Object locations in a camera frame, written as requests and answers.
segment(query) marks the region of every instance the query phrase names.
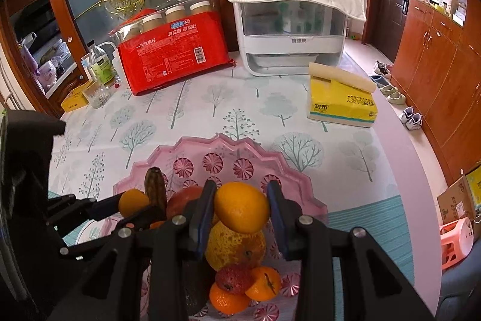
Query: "shoe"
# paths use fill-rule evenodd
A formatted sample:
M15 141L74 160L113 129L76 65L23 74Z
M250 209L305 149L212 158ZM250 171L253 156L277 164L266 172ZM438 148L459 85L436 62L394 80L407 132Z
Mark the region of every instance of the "shoe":
M415 113L407 121L406 128L409 131L414 131L415 129L420 129L422 127L422 116L421 113Z
M395 92L388 97L388 101L391 104L404 105L406 103L406 96L399 92Z
M383 86L379 90L381 91L381 93L384 94L384 96L390 96L392 93L396 93L399 91L398 88L393 85Z
M383 86L389 85L389 81L386 80L382 75L369 75L371 81L374 82L379 89Z
M374 66L374 72L378 75L382 75L388 81L391 80L391 72L387 69L384 63L376 60L376 65Z
M414 115L414 109L412 107L407 107L406 109L403 110L401 113L401 116L399 116L399 120L401 120L401 123L406 124L411 117Z

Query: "metal screw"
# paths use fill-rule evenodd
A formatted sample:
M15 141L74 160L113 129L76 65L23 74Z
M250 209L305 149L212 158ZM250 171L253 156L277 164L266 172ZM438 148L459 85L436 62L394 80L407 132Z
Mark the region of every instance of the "metal screw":
M355 227L353 229L353 234L355 237L363 238L366 236L366 231L362 227Z
M312 222L314 222L314 219L309 215L301 215L299 217L299 223L303 225L312 225Z
M122 228L119 230L119 237L120 237L120 238L130 237L131 234L132 234L132 230L129 229L128 227L122 227Z
M184 215L176 215L172 218L172 223L176 226L183 225L187 219Z

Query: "teal striped fabric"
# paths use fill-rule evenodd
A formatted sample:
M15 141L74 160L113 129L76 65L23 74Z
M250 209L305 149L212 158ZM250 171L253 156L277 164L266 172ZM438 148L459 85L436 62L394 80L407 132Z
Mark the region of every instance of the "teal striped fabric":
M329 227L350 231L364 227L396 263L407 279L414 284L414 264L411 239L407 228L401 196L329 214ZM334 259L336 319L343 318L342 278L339 259Z
M56 193L50 192L49 193L49 199L53 199L54 197L60 196L57 195ZM75 241L77 240L78 235L80 234L80 231L84 228L84 226L88 223L86 220L84 223L82 223L80 226L78 226L75 230L71 231L68 233L65 237L63 237L63 240L67 244L67 246L72 246L75 245Z

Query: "blue slipper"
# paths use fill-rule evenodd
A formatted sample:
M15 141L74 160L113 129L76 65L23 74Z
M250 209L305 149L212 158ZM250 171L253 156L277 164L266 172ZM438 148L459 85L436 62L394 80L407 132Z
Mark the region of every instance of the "blue slipper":
M389 81L386 80L382 75L369 75L371 80L376 83L379 89L381 89L383 86L389 85Z

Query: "tiled floor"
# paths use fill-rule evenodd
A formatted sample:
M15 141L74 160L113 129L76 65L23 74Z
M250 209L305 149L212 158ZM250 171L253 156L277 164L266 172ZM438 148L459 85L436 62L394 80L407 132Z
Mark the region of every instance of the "tiled floor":
M369 75L373 74L372 69L376 60L386 64L392 64L389 59L376 48L371 45L363 45L360 41L346 40L344 50ZM400 115L406 106L392 105L392 107L396 114ZM431 187L432 197L434 198L434 204L436 205L438 221L441 223L441 214L439 213L436 198L447 188L443 172L424 132L422 130L408 131L407 129L405 129L405 132L409 134L409 138L418 153L426 173L427 181Z

